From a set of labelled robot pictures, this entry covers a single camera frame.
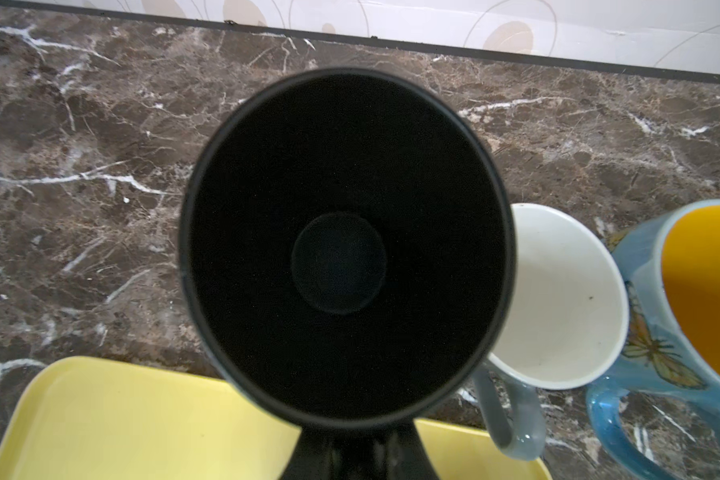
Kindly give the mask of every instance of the yellow tray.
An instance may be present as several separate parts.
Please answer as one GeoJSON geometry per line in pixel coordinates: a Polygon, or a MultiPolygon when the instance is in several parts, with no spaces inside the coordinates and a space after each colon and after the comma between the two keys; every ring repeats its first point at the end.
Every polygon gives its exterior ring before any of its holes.
{"type": "MultiPolygon", "coordinates": [[[[502,456],[486,432],[416,420],[442,480],[551,480],[502,456]]],[[[221,380],[71,357],[40,372],[0,444],[0,480],[271,479],[300,428],[221,380]]]]}

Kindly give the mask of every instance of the countertop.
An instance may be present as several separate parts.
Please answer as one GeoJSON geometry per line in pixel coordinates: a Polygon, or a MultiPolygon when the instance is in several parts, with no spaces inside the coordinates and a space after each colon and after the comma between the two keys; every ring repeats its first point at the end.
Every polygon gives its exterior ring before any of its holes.
{"type": "MultiPolygon", "coordinates": [[[[492,149],[511,201],[601,237],[720,197],[720,85],[0,7],[0,438],[29,380],[66,356],[217,376],[176,274],[184,185],[239,103],[334,65],[434,92],[492,149]]],[[[631,478],[582,389],[540,396],[556,480],[631,478]]],[[[632,395],[623,415],[678,478],[720,478],[714,435],[682,403],[632,395]]],[[[430,416],[482,427],[469,385],[430,416]]]]}

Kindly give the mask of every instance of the patterned wallpaper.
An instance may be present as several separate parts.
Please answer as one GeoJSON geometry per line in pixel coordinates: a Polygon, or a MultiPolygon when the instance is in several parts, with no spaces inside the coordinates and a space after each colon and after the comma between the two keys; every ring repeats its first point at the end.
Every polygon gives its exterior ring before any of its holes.
{"type": "Polygon", "coordinates": [[[720,0],[39,0],[720,74],[720,0]]]}

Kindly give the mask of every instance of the white mug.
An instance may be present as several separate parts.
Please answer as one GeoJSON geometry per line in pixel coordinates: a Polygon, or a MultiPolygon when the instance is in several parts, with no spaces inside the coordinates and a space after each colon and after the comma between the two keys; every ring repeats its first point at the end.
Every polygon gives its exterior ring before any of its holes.
{"type": "Polygon", "coordinates": [[[614,363],[629,325],[619,269],[598,238],[572,216],[536,204],[513,204],[518,274],[504,329],[475,371],[490,436],[522,460],[544,450],[546,424],[536,388],[573,389],[614,363]],[[507,386],[509,423],[490,379],[507,386]]]}

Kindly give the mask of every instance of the white mug handle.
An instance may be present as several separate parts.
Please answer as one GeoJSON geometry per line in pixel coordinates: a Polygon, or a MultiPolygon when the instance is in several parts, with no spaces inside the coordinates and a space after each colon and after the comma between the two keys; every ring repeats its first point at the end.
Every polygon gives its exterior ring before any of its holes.
{"type": "Polygon", "coordinates": [[[536,387],[505,375],[488,360],[472,372],[472,380],[486,429],[501,453],[517,460],[530,461],[538,458],[544,450],[547,422],[541,412],[536,387]],[[507,418],[501,406],[490,371],[496,372],[507,386],[514,417],[512,421],[507,418]]]}

